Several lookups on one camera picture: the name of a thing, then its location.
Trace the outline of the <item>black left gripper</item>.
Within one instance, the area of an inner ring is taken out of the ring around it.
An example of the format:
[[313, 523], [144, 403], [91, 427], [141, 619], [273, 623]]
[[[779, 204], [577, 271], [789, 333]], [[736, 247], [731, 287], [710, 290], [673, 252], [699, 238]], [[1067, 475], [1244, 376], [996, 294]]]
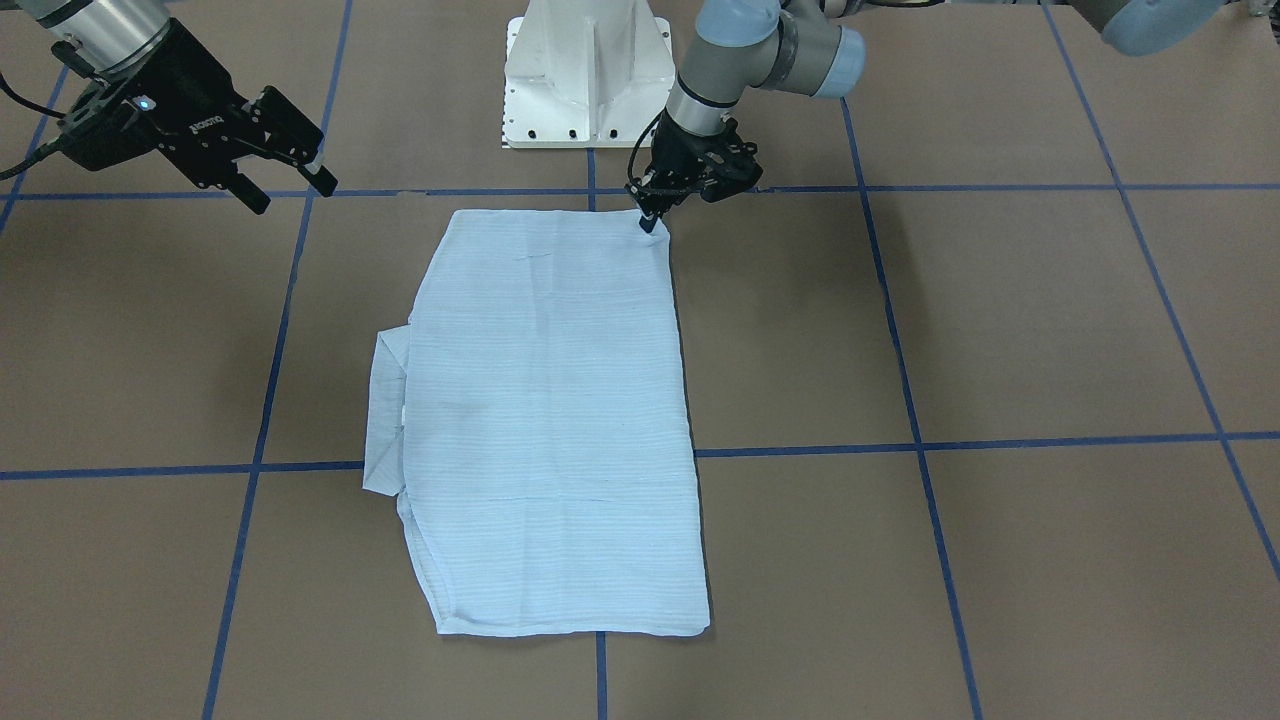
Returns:
[[639, 208], [639, 227], [653, 234], [660, 217], [691, 196], [719, 202], [753, 190], [763, 177], [758, 146], [742, 140], [739, 122], [730, 118], [710, 136], [694, 135], [672, 118], [655, 118], [650, 161], [635, 172], [641, 146], [635, 143], [627, 163], [626, 191]]

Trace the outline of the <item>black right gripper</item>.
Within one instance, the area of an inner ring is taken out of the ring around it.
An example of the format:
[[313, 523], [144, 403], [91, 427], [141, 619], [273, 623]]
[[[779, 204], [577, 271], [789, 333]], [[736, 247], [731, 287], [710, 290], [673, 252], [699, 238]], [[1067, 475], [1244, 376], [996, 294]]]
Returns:
[[58, 128], [61, 154], [86, 170], [157, 151], [192, 184], [224, 190], [260, 217], [271, 199], [239, 169], [244, 158], [293, 168], [325, 199], [338, 188], [321, 161], [320, 127], [274, 86], [241, 95], [178, 20], [137, 67], [91, 82]]

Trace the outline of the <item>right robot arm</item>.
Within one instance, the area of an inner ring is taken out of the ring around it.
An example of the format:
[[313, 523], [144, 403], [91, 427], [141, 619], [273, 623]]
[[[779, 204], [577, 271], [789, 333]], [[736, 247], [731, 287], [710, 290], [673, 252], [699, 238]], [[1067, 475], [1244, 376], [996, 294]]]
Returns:
[[54, 38], [50, 51], [86, 87], [67, 111], [33, 110], [58, 136], [3, 172], [14, 178], [51, 155], [97, 172], [161, 154], [201, 190], [220, 190], [256, 214], [269, 196], [241, 170], [246, 158], [291, 167], [323, 197], [325, 136], [279, 88], [241, 94], [230, 72], [160, 1], [5, 1]]

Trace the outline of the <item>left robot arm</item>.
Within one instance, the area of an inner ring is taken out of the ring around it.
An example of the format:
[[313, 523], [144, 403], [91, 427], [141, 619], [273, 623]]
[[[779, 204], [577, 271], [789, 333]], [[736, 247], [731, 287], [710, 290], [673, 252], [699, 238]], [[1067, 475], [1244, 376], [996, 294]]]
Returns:
[[643, 172], [626, 190], [639, 225], [653, 232], [686, 199], [718, 202], [753, 190], [763, 169], [756, 145], [739, 133], [733, 110], [750, 88], [806, 97], [849, 95], [867, 64], [867, 44], [845, 17], [863, 1], [707, 1], [652, 138]]

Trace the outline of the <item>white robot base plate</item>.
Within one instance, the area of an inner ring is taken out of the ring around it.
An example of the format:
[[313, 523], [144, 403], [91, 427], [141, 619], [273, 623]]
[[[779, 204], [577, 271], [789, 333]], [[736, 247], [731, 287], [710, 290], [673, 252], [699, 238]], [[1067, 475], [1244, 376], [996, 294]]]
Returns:
[[646, 149], [676, 79], [646, 1], [530, 1], [506, 26], [507, 149]]

